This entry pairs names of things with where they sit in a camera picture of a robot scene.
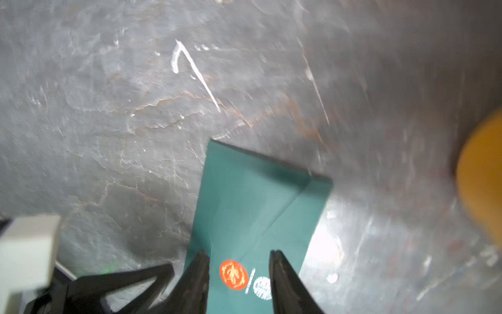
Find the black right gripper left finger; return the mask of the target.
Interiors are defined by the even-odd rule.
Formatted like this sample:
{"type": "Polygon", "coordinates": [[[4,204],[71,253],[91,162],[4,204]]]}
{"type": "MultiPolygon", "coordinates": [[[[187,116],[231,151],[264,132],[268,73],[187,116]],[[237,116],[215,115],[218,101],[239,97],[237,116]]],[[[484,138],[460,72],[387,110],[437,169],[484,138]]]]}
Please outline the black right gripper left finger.
{"type": "Polygon", "coordinates": [[[157,313],[206,313],[209,295],[209,266],[209,256],[204,250],[199,251],[170,296],[157,307],[157,313]]]}

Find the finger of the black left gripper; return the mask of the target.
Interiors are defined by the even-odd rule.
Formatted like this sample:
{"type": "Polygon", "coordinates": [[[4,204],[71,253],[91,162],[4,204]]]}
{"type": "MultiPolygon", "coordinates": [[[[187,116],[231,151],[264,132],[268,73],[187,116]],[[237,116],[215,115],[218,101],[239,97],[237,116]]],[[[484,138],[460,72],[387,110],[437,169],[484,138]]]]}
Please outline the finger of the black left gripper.
{"type": "Polygon", "coordinates": [[[107,295],[151,279],[153,282],[146,290],[118,311],[147,313],[174,275],[172,264],[166,263],[130,272],[80,277],[32,300],[24,313],[112,313],[107,295]]]}

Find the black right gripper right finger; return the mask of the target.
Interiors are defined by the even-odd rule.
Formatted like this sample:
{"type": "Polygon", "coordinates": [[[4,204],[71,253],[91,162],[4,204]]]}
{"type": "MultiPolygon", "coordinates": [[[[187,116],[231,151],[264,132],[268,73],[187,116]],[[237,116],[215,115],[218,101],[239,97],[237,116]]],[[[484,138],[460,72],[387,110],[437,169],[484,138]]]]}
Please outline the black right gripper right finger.
{"type": "Polygon", "coordinates": [[[275,314],[323,314],[282,251],[270,252],[269,277],[275,314]]]}

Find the dark green envelope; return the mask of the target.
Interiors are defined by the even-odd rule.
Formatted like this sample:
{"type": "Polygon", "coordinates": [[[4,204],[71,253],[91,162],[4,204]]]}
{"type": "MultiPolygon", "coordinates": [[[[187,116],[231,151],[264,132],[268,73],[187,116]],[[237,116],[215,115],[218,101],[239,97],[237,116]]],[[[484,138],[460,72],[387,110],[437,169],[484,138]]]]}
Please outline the dark green envelope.
{"type": "Polygon", "coordinates": [[[208,313],[271,313],[269,256],[299,272],[332,181],[261,154],[208,143],[186,261],[205,251],[208,313]]]}

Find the yellow plastic storage box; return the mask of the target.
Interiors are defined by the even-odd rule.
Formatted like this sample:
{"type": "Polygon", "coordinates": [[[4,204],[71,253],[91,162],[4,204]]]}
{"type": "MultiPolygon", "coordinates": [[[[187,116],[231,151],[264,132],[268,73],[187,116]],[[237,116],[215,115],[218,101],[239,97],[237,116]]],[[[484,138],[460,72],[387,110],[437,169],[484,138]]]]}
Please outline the yellow plastic storage box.
{"type": "Polygon", "coordinates": [[[501,110],[468,137],[456,168],[456,186],[470,217],[501,248],[501,110]]]}

